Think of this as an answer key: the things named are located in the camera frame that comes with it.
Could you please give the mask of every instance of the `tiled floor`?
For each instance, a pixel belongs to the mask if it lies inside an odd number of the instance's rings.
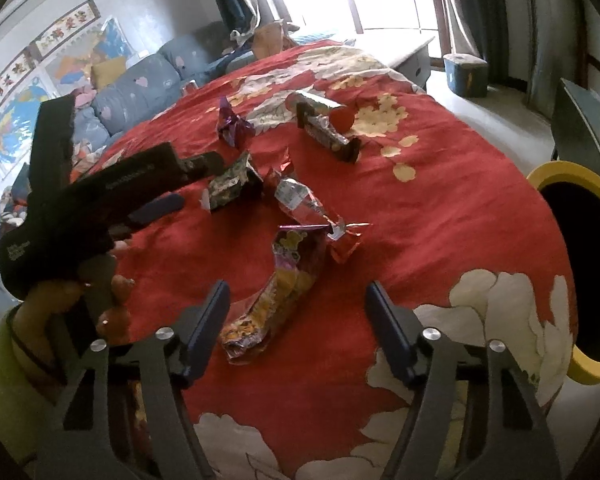
[[[427,93],[513,160],[525,176],[551,159],[550,124],[526,108],[522,92],[490,87],[485,98],[464,99],[448,88],[444,72],[433,71]]]

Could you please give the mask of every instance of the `bed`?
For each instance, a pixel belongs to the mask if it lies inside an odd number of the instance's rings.
[[[337,161],[296,127],[284,105],[295,89],[357,110],[356,164]],[[329,41],[207,84],[136,126],[107,155],[170,141],[180,156],[216,150],[232,162],[239,152],[216,134],[222,96],[254,124],[248,149],[261,173],[288,149],[320,200],[349,222],[373,226],[349,261],[325,265],[265,352],[235,366],[217,346],[204,377],[185,392],[218,478],[380,477],[411,395],[366,322],[363,293],[372,280],[452,339],[504,341],[539,403],[550,405],[576,335],[573,277],[549,207],[510,160],[401,74]],[[210,214],[200,204],[205,186],[182,189],[185,208],[135,234],[120,258],[120,272],[137,282],[128,302],[134,338],[202,302],[218,279],[239,301],[272,273],[270,244],[290,219],[266,201]],[[465,402],[458,384],[442,466],[452,466]]]

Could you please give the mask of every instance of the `green sleeve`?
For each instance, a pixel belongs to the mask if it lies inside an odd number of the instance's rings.
[[[20,368],[5,316],[0,322],[0,441],[17,462],[36,452],[51,407]]]

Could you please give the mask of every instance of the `blue storage box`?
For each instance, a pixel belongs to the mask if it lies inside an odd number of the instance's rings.
[[[489,64],[471,54],[446,54],[446,84],[460,97],[486,97]]]

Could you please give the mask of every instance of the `yellow bucket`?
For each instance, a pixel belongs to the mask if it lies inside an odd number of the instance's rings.
[[[567,245],[578,301],[578,338],[568,375],[600,383],[600,177],[558,160],[539,166],[528,180],[547,201]]]

